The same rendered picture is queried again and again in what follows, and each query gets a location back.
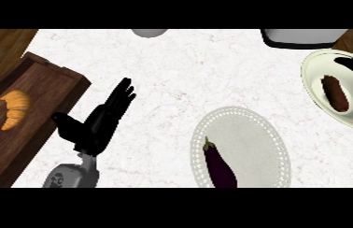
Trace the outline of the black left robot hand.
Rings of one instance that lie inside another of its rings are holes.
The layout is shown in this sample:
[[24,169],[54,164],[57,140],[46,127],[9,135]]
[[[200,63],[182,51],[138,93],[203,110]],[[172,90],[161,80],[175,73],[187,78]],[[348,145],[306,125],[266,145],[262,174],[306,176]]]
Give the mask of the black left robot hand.
[[52,114],[60,136],[74,143],[76,151],[96,157],[107,149],[119,122],[135,97],[132,80],[125,78],[117,84],[107,102],[95,108],[85,122],[63,112]]

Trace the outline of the grey oval placemat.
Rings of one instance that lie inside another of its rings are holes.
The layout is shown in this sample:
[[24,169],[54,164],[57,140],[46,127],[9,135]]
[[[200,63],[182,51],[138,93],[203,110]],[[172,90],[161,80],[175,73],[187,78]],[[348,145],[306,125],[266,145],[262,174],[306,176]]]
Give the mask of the grey oval placemat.
[[210,140],[234,170],[240,188],[287,188],[291,163],[281,135],[263,116],[243,107],[222,107],[201,119],[191,140],[191,166],[200,187],[215,186],[203,145]]

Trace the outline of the pale cream bowl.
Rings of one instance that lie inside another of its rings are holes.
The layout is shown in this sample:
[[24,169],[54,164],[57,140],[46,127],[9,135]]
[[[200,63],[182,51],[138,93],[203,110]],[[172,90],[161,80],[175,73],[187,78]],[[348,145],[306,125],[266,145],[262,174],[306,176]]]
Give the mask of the pale cream bowl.
[[[343,50],[318,50],[312,52],[302,63],[302,82],[308,94],[324,112],[345,125],[353,127],[353,68],[336,62],[337,58],[353,61],[353,53]],[[322,79],[333,76],[343,88],[349,102],[349,110],[339,112],[330,105],[322,88]]]

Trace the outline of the brown sweet potato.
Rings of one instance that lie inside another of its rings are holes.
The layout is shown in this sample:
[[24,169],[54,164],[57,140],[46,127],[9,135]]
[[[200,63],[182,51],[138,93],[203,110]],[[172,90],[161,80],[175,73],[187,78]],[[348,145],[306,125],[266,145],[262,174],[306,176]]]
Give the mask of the brown sweet potato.
[[322,78],[322,89],[328,103],[339,112],[349,110],[349,101],[343,92],[340,81],[336,77],[325,75]]

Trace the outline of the brown wooden drawer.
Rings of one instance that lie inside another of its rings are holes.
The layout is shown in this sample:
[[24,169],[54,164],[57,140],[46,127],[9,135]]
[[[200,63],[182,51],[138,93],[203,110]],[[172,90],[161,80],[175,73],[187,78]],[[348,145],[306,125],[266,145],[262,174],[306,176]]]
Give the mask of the brown wooden drawer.
[[70,113],[92,83],[67,67],[27,52],[11,71],[0,76],[0,97],[23,91],[31,99],[26,119],[2,130],[6,105],[0,101],[0,188],[9,188],[57,129],[54,112]]

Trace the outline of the orange croissant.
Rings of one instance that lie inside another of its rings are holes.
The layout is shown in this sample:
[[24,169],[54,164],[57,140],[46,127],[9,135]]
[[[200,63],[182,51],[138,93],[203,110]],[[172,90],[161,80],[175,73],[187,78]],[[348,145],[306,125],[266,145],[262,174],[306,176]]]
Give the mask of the orange croissant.
[[27,113],[31,107],[31,98],[20,90],[11,91],[0,97],[0,100],[6,103],[6,121],[2,126],[2,130],[8,131],[18,126],[21,121],[27,117]]

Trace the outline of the purple eggplant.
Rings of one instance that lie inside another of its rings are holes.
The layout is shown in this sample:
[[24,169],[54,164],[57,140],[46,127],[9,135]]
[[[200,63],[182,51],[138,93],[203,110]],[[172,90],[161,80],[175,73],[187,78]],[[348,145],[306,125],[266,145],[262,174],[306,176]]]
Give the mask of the purple eggplant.
[[231,169],[231,166],[223,161],[216,144],[210,140],[206,140],[203,151],[210,179],[213,181],[215,187],[237,188],[238,187],[237,175]]

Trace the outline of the brown wooden cabinet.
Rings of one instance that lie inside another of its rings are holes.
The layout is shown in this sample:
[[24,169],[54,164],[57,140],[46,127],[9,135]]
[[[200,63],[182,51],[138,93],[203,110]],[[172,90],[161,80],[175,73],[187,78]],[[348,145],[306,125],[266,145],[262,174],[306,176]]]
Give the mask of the brown wooden cabinet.
[[0,29],[0,76],[20,60],[37,29]]

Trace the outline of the grey rounded object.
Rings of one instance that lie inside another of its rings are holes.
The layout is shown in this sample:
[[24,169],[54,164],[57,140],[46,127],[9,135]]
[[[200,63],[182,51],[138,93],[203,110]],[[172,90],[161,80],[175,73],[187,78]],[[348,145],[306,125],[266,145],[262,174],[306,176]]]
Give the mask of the grey rounded object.
[[167,30],[166,29],[135,29],[135,34],[145,38],[153,38],[161,36]]

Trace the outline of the grey appliance with black rim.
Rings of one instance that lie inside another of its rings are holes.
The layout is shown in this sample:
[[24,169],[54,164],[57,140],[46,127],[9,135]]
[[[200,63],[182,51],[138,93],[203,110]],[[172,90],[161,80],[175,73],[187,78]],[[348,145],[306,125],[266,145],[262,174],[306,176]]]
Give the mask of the grey appliance with black rim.
[[262,29],[265,44],[278,49],[317,50],[330,49],[346,29]]

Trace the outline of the brown wooden corner piece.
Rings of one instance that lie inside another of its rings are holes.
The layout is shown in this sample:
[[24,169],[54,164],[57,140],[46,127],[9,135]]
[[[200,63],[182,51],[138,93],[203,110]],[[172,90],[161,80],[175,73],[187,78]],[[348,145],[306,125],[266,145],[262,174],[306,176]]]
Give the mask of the brown wooden corner piece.
[[342,35],[336,45],[333,46],[334,50],[343,50],[353,53],[353,29],[349,29]]

